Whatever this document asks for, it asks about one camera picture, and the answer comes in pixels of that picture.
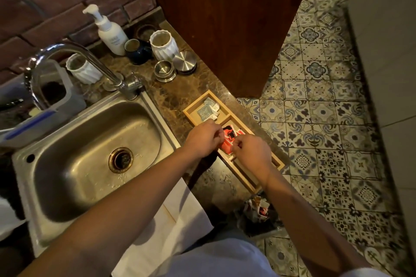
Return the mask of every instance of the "white sleeve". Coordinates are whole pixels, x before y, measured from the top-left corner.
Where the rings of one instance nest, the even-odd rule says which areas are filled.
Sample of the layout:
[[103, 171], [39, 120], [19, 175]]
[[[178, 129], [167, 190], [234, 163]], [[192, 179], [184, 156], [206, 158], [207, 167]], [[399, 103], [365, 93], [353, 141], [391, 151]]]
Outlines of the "white sleeve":
[[340, 277], [390, 277], [390, 275], [369, 267], [350, 270], [342, 274]]

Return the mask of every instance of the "white pump bottle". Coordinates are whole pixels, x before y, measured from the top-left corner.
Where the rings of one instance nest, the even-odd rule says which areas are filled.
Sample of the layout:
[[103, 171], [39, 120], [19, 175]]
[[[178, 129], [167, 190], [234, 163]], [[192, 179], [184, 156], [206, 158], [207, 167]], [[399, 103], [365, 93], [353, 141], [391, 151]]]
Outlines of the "white pump bottle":
[[120, 56], [126, 54], [124, 44], [128, 38], [121, 26], [111, 22], [106, 16], [102, 16], [97, 5], [89, 5], [82, 12], [94, 16], [95, 24], [98, 27], [98, 36], [114, 54]]

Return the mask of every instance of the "forearm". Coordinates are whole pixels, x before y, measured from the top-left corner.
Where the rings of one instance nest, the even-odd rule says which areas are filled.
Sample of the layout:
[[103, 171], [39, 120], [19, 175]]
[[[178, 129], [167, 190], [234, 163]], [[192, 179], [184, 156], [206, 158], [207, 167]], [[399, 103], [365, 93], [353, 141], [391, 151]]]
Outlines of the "forearm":
[[370, 266], [276, 169], [268, 169], [259, 181], [313, 276]]
[[179, 148], [112, 192], [79, 217], [23, 275], [109, 275], [196, 160]]

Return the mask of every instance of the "sink drain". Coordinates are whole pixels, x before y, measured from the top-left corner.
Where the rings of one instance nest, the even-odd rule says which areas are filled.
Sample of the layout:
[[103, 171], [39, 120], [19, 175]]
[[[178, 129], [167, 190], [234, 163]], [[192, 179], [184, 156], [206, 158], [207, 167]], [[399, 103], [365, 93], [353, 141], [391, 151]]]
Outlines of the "sink drain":
[[108, 158], [108, 166], [114, 173], [124, 173], [133, 164], [133, 153], [129, 148], [120, 147], [114, 150]]

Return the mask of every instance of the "sink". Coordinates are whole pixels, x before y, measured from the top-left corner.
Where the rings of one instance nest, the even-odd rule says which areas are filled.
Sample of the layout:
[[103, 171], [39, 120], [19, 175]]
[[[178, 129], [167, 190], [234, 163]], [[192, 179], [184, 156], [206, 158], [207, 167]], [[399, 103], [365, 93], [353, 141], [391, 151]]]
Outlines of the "sink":
[[13, 155], [40, 251], [97, 201], [171, 154], [179, 143], [146, 92], [116, 92]]

